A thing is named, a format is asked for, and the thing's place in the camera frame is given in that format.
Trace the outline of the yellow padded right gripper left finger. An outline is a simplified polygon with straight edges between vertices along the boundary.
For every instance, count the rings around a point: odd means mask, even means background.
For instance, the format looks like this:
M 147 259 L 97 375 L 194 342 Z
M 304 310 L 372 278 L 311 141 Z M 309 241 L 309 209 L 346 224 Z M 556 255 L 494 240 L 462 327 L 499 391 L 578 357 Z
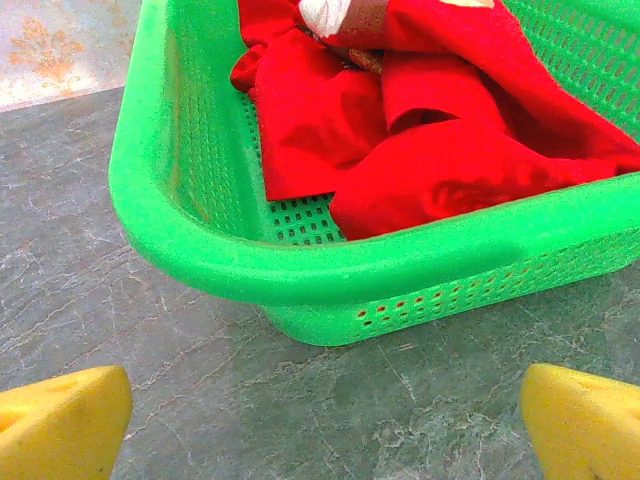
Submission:
M 101 366 L 1 393 L 3 479 L 108 479 L 132 414 L 121 366 Z

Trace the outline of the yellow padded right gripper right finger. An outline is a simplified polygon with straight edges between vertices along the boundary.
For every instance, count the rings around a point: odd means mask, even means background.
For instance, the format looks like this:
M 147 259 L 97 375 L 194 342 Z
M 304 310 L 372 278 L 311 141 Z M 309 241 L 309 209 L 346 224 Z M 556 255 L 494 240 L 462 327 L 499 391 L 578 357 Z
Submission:
M 520 407 L 546 479 L 639 477 L 638 386 L 533 364 Z

